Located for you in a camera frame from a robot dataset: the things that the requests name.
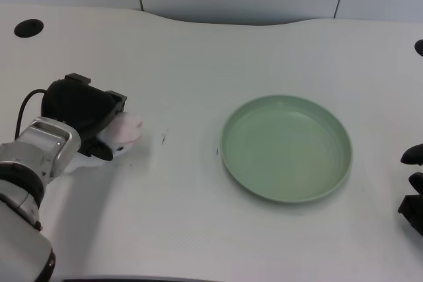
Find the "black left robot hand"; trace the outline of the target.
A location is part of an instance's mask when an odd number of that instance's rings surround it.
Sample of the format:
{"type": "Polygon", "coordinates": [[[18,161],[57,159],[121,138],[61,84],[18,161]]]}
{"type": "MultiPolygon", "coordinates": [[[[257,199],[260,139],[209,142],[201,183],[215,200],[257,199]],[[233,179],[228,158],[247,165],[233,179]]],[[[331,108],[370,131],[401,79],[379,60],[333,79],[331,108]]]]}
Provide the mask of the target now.
{"type": "Polygon", "coordinates": [[[79,153],[111,161],[112,149],[97,135],[123,112],[127,97],[90,85],[91,79],[71,73],[44,93],[41,115],[71,126],[81,138],[79,153]]]}

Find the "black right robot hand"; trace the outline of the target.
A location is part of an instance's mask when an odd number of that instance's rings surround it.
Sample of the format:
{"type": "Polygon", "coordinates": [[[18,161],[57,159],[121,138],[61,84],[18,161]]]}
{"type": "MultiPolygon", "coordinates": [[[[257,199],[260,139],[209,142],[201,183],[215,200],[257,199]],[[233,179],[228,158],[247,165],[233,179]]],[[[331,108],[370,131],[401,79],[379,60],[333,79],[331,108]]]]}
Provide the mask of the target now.
{"type": "MultiPolygon", "coordinates": [[[[422,144],[415,145],[404,152],[401,162],[407,165],[422,166],[422,144]]],[[[422,235],[422,173],[409,176],[408,181],[417,194],[406,195],[398,208],[411,227],[422,235]]]]}

